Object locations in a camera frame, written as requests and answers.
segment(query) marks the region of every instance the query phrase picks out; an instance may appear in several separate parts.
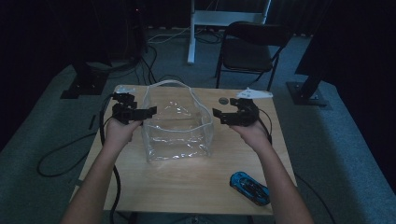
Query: blue toy car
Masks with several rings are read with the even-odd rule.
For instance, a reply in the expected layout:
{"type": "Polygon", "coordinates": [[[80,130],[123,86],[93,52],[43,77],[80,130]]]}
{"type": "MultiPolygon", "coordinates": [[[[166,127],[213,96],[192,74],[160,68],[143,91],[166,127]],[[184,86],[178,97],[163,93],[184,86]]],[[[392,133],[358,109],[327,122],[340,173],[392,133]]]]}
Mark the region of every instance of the blue toy car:
{"type": "Polygon", "coordinates": [[[233,174],[230,178],[230,186],[259,206],[266,205],[270,202],[268,188],[245,172],[236,172],[233,174]]]}

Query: transparent tote bag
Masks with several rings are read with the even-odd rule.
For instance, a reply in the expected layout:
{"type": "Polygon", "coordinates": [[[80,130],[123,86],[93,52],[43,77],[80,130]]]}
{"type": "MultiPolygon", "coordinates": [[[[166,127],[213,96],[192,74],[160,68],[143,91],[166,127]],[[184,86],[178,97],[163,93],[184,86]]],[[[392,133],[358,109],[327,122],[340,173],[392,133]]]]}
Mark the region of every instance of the transparent tote bag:
{"type": "Polygon", "coordinates": [[[213,119],[192,88],[176,80],[150,85],[142,107],[152,106],[157,114],[142,129],[148,161],[211,155],[213,119]]]}

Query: human hand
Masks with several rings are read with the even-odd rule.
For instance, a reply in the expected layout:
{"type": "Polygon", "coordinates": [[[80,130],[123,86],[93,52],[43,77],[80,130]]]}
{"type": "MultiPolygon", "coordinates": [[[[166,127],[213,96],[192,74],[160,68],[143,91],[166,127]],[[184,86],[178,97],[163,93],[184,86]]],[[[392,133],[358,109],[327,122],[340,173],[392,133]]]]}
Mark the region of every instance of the human hand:
{"type": "Polygon", "coordinates": [[[256,152],[259,148],[266,146],[267,144],[271,145],[268,141],[265,129],[257,120],[247,127],[230,126],[230,128],[239,133],[245,143],[252,147],[256,152]]]}
{"type": "Polygon", "coordinates": [[[121,151],[132,140],[134,130],[141,123],[139,120],[125,125],[116,119],[110,119],[106,127],[105,146],[121,151]]]}

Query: person's left arm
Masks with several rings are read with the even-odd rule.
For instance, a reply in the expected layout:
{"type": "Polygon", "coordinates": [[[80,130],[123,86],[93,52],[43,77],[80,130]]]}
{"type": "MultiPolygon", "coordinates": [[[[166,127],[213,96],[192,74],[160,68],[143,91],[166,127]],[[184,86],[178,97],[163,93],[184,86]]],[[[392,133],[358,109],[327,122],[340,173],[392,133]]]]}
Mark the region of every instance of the person's left arm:
{"type": "Polygon", "coordinates": [[[108,122],[105,144],[67,207],[61,223],[100,223],[114,164],[140,123],[134,121],[123,125],[116,119],[108,122]]]}

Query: black metal base plate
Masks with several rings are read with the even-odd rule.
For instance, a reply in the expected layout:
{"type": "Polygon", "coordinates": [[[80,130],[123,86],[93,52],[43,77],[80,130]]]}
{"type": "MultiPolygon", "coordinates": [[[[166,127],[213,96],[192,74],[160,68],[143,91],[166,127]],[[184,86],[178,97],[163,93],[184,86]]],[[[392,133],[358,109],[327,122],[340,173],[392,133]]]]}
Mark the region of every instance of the black metal base plate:
{"type": "Polygon", "coordinates": [[[317,105],[321,109],[332,109],[329,101],[323,99],[319,90],[316,90],[309,99],[305,99],[300,94],[300,89],[304,85],[303,82],[286,82],[286,85],[288,85],[291,98],[296,105],[317,105]]]}
{"type": "Polygon", "coordinates": [[[80,95],[101,95],[109,73],[95,73],[95,80],[89,86],[81,86],[75,78],[69,90],[62,93],[61,99],[77,99],[80,95]]]}

